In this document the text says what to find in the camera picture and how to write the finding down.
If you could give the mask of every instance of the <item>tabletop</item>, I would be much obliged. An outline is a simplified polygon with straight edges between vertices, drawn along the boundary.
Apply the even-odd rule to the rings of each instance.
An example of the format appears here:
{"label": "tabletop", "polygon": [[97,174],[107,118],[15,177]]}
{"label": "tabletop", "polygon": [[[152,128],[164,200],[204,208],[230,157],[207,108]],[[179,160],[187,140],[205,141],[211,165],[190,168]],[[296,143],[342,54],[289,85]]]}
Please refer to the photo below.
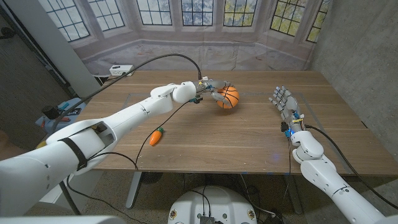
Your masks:
{"label": "tabletop", "polygon": [[[296,97],[305,124],[324,130],[362,175],[398,175],[398,163],[365,127],[355,112],[319,72],[202,71],[202,76],[230,81],[239,91],[239,103],[227,110],[210,95],[199,104],[188,103],[162,127],[158,144],[146,142],[137,166],[151,172],[214,172],[244,174],[301,174],[291,157],[289,144],[280,131],[280,114],[268,101],[276,86],[286,86]],[[149,97],[152,89],[169,83],[195,81],[196,71],[139,71],[96,95],[79,115],[103,118]],[[163,123],[180,104],[148,119],[120,140],[114,152],[135,160],[145,138]],[[337,150],[315,130],[325,155],[342,175],[352,171]],[[117,155],[99,164],[102,170],[134,170],[133,164]]]}

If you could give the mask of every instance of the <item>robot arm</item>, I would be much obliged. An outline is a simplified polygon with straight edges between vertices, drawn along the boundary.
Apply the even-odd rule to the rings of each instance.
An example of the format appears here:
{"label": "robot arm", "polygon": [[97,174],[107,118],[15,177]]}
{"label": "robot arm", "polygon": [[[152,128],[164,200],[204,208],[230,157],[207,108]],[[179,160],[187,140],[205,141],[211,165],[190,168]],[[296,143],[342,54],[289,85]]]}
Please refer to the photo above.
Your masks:
{"label": "robot arm", "polygon": [[323,154],[322,145],[304,128],[304,115],[299,104],[284,86],[276,88],[274,98],[269,98],[280,111],[286,126],[285,135],[298,148],[292,151],[301,164],[303,176],[329,196],[350,223],[371,224],[385,216],[341,178],[335,165]]}
{"label": "robot arm", "polygon": [[46,146],[1,161],[0,217],[23,215],[68,175],[97,166],[106,155],[88,159],[112,151],[125,134],[148,118],[171,111],[172,99],[186,103],[214,90],[205,88],[198,93],[202,86],[193,82],[160,86],[135,105],[106,118],[73,123],[51,135]]}

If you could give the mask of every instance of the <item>electrical outlet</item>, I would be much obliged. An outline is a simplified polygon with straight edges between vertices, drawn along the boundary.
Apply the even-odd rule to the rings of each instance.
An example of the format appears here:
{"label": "electrical outlet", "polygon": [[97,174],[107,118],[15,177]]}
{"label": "electrical outlet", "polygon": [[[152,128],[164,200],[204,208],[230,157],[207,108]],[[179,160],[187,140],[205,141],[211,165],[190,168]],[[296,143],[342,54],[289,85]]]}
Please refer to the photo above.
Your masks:
{"label": "electrical outlet", "polygon": [[132,65],[113,65],[109,71],[111,72],[112,76],[121,76],[123,72],[128,72],[131,68],[133,68]]}

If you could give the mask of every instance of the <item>orange basketball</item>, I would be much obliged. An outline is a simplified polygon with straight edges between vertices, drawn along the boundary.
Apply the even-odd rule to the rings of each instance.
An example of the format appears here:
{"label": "orange basketball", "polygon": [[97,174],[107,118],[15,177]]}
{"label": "orange basketball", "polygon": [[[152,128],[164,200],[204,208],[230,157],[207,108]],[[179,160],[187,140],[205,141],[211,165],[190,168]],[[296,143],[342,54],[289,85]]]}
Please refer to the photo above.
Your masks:
{"label": "orange basketball", "polygon": [[224,104],[222,101],[217,101],[218,106],[224,109],[231,109],[232,107],[236,106],[239,102],[239,93],[234,87],[224,87],[218,90],[218,93],[223,95],[232,106]]}

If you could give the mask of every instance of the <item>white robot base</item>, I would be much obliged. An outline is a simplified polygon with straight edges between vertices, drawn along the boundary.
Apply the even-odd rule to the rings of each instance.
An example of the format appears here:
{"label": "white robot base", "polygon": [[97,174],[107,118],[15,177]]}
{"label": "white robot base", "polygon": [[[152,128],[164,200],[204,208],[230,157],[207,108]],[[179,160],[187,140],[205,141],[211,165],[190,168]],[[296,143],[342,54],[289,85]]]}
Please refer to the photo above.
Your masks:
{"label": "white robot base", "polygon": [[240,194],[220,186],[198,187],[183,194],[172,205],[168,224],[219,223],[219,224],[255,224],[256,214],[252,205]]}

